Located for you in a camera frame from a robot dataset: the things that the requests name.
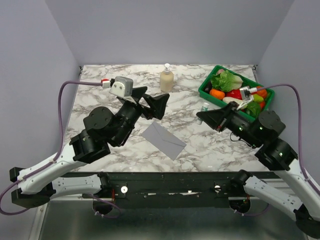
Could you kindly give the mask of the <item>grey envelope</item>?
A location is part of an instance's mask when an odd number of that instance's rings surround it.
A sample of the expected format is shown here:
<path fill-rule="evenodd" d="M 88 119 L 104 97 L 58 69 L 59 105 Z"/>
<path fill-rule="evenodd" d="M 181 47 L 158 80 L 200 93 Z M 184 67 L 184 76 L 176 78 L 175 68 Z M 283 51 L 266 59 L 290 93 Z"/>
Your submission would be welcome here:
<path fill-rule="evenodd" d="M 183 141 L 155 121 L 141 135 L 171 160 L 175 160 L 186 147 Z"/>

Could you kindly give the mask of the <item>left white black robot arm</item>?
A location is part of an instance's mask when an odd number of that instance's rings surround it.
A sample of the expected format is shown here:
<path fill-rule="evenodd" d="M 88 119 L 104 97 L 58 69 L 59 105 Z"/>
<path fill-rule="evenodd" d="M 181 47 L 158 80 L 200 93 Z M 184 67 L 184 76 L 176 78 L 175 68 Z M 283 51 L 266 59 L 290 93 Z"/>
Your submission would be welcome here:
<path fill-rule="evenodd" d="M 18 182 L 17 189 L 11 192 L 12 203 L 30 209 L 60 196 L 107 197 L 111 185 L 105 173 L 84 177 L 65 177 L 65 174 L 109 155 L 110 147 L 123 146 L 140 117 L 163 118 L 170 95 L 152 97 L 146 91 L 145 86 L 137 87 L 131 96 L 119 97 L 122 106 L 117 113 L 105 106 L 94 108 L 83 119 L 85 129 L 71 138 L 56 157 L 51 156 L 30 168 L 11 169 L 11 181 Z"/>

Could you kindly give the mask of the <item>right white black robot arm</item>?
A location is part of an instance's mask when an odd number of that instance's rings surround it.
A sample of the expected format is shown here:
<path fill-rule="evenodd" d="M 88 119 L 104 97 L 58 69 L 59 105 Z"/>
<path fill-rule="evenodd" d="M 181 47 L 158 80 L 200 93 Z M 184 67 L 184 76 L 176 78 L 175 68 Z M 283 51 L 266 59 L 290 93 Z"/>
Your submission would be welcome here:
<path fill-rule="evenodd" d="M 314 189 L 312 177 L 302 169 L 297 153 L 279 135 L 285 124 L 274 111 L 263 111 L 253 122 L 238 113 L 238 104 L 230 102 L 216 110 L 200 111 L 203 122 L 218 132 L 229 129 L 233 134 L 259 148 L 255 156 L 265 167 L 280 177 L 294 196 L 263 182 L 252 173 L 240 170 L 230 181 L 230 191 L 241 196 L 244 193 L 258 197 L 279 209 L 306 235 L 320 237 L 320 195 Z"/>

